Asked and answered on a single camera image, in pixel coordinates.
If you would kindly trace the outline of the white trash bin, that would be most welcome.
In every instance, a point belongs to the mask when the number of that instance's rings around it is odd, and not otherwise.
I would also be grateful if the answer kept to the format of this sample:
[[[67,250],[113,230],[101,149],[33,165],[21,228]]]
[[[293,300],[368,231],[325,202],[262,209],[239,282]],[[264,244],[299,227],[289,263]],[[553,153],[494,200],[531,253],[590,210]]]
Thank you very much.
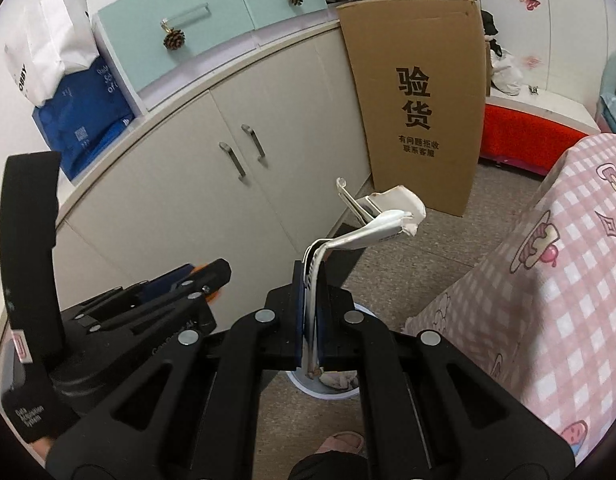
[[[346,400],[359,394],[359,378],[355,370],[349,372],[322,372],[317,377],[309,377],[303,368],[306,366],[308,345],[306,337],[301,336],[301,364],[295,370],[287,370],[291,383],[301,392],[319,400]]]

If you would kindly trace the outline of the cream base cabinet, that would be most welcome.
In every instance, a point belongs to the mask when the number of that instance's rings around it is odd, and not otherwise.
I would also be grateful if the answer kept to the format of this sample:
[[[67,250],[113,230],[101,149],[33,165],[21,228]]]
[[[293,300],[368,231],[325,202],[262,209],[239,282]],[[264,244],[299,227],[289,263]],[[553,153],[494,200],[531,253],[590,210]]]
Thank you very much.
[[[224,330],[338,228],[336,181],[360,193],[370,177],[339,26],[268,44],[137,122],[66,197],[59,304],[222,258],[232,277],[212,312]]]

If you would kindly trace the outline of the mint drawer unit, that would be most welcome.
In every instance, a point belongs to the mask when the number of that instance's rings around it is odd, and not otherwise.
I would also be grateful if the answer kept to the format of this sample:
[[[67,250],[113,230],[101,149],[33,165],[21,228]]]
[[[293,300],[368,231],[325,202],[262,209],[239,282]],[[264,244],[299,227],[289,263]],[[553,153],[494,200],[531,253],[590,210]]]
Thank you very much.
[[[97,12],[95,30],[124,96],[143,115],[216,66],[325,22],[327,10],[326,0],[117,0]],[[181,49],[163,47],[169,28],[183,30]]]

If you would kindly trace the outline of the large cardboard box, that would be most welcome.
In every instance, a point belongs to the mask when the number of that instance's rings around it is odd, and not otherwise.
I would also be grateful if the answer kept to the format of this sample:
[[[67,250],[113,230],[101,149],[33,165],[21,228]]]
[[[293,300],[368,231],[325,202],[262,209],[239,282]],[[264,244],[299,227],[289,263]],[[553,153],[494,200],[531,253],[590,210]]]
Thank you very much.
[[[403,185],[461,217],[482,145],[488,47],[477,0],[338,9],[375,190]]]

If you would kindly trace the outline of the white paper bag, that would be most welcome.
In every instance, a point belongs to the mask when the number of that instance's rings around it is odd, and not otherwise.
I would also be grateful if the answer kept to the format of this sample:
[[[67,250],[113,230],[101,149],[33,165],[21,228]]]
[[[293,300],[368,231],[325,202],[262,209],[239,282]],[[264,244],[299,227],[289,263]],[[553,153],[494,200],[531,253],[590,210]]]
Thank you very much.
[[[88,70],[99,57],[87,0],[38,0],[26,6],[4,55],[19,92],[43,106],[62,78]]]

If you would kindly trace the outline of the blue shopping bag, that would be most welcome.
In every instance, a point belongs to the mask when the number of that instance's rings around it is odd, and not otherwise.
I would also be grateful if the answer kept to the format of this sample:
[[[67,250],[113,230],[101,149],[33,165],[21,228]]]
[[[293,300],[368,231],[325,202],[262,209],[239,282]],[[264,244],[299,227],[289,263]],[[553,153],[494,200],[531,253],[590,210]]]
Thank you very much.
[[[61,79],[52,99],[32,118],[47,146],[61,154],[60,168],[76,179],[134,119],[103,58]]]

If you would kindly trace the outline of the pink slipper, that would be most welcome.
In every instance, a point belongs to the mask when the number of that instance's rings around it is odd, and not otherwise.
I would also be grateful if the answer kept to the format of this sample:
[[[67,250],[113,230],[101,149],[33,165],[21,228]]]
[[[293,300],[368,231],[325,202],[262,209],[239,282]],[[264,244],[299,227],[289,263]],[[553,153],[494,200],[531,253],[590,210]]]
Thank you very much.
[[[359,455],[364,445],[365,440],[361,434],[355,431],[340,431],[328,436],[315,452],[317,454],[337,452]]]

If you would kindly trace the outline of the white plastic bag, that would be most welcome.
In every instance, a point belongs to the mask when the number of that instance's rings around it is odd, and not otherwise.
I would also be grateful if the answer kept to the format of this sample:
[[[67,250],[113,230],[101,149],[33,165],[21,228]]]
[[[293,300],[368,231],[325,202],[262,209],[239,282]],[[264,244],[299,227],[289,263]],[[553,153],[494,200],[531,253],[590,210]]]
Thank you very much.
[[[508,96],[518,96],[522,90],[523,73],[514,56],[503,50],[500,55],[490,51],[491,84]]]

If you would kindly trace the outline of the red white storage box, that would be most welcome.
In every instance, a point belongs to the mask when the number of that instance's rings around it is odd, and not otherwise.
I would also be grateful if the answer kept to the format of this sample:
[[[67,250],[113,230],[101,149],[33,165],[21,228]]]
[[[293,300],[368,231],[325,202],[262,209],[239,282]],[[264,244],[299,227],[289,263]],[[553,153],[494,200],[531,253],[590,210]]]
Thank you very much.
[[[599,132],[588,110],[565,96],[494,89],[486,97],[480,157],[545,176],[565,151]]]

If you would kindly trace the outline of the pink checkered tablecloth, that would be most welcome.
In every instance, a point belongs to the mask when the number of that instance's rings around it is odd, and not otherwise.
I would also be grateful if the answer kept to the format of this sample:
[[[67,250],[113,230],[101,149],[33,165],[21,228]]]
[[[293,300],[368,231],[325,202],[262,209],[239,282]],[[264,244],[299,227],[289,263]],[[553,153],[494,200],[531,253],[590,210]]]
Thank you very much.
[[[520,221],[408,318],[437,330],[582,462],[616,419],[616,134],[569,148]]]

